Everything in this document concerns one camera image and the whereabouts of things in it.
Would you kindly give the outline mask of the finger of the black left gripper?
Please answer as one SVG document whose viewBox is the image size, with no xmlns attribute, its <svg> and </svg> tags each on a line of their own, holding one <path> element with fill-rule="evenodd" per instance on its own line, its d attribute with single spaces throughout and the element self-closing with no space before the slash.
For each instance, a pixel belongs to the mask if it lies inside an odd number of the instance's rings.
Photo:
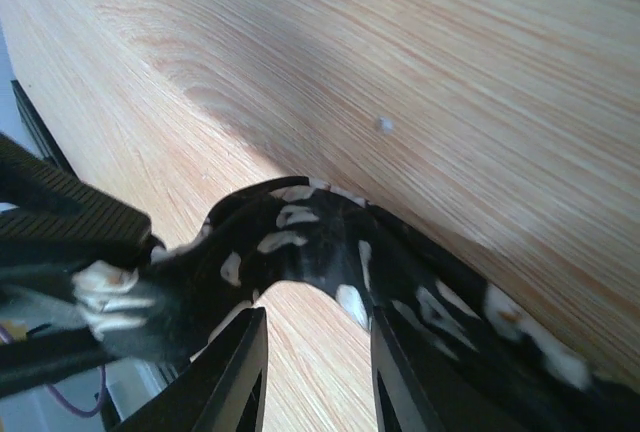
<svg viewBox="0 0 640 432">
<path fill-rule="evenodd" d="M 82 182 L 1 136 L 1 240 L 137 250 L 151 234 L 145 213 Z"/>
<path fill-rule="evenodd" d="M 88 328 L 17 340 L 1 327 L 1 342 L 2 397 L 127 358 L 108 350 Z"/>
</svg>

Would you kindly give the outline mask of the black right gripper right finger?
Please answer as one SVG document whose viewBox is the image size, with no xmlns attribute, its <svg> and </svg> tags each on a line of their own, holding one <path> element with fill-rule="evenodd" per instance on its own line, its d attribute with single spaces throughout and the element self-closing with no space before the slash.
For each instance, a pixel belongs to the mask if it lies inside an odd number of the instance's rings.
<svg viewBox="0 0 640 432">
<path fill-rule="evenodd" d="M 450 368 L 395 311 L 373 310 L 372 381 L 380 431 L 447 431 Z"/>
</svg>

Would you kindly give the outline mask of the black white floral tie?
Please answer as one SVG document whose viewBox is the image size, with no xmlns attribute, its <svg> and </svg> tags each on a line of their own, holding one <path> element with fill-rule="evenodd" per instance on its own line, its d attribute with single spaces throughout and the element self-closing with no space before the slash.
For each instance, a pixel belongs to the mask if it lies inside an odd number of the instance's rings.
<svg viewBox="0 0 640 432">
<path fill-rule="evenodd" d="M 126 271 L 72 277 L 80 315 L 111 353 L 195 358 L 280 282 L 332 298 L 363 329 L 400 315 L 471 385 L 532 431 L 635 431 L 639 395 L 596 371 L 498 286 L 389 211 L 305 176 L 216 203 L 196 238 Z"/>
</svg>

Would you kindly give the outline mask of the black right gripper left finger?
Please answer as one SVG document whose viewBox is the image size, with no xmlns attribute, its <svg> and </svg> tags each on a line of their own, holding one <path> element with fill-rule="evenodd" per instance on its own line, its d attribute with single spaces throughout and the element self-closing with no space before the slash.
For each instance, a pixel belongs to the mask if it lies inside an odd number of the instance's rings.
<svg viewBox="0 0 640 432">
<path fill-rule="evenodd" d="M 244 310 L 184 373 L 115 430 L 260 431 L 267 372 L 266 311 Z"/>
</svg>

